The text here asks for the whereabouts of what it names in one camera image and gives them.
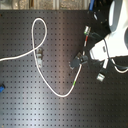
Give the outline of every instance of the white object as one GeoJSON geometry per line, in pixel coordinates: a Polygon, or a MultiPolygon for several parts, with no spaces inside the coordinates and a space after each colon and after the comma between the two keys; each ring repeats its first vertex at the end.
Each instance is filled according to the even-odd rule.
{"type": "MultiPolygon", "coordinates": [[[[122,6],[119,14],[114,14],[114,7],[117,1],[114,1],[109,13],[109,26],[115,24],[114,15],[119,15],[119,20],[116,29],[105,37],[109,57],[128,56],[128,49],[125,44],[125,32],[128,28],[128,0],[122,0],[122,6]]],[[[90,50],[90,55],[93,60],[103,61],[108,58],[107,48],[104,40],[101,40],[90,50]]]]}

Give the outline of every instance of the metal bracket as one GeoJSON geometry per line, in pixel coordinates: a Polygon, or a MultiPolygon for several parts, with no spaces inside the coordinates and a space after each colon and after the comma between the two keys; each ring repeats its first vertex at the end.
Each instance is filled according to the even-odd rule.
{"type": "Polygon", "coordinates": [[[75,67],[79,67],[80,64],[85,64],[88,61],[88,57],[86,55],[82,55],[80,52],[74,58],[74,60],[70,63],[70,68],[74,69],[75,67]]]}
{"type": "Polygon", "coordinates": [[[36,59],[37,59],[39,68],[42,68],[42,52],[43,52],[42,48],[37,49],[36,59]]]}

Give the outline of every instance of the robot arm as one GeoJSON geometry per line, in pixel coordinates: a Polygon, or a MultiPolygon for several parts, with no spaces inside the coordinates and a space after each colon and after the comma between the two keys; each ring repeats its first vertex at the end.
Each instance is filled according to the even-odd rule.
{"type": "Polygon", "coordinates": [[[96,43],[90,50],[93,60],[103,61],[109,57],[128,55],[128,0],[114,0],[109,11],[111,33],[104,40],[96,43]]]}

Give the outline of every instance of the perforated board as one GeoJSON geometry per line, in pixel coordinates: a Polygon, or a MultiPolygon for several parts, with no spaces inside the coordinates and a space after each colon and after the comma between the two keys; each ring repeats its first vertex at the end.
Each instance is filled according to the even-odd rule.
{"type": "MultiPolygon", "coordinates": [[[[69,62],[82,51],[85,25],[104,32],[87,11],[0,11],[0,57],[16,56],[32,49],[31,25],[41,17],[48,27],[42,45],[44,74],[56,92],[65,94],[71,88],[77,69],[69,62]]],[[[35,44],[44,35],[37,22],[35,44]]],[[[33,54],[18,60],[0,62],[1,128],[127,128],[128,73],[114,68],[105,81],[96,80],[99,66],[82,67],[72,93],[66,98],[55,96],[41,79],[33,54]]]]}

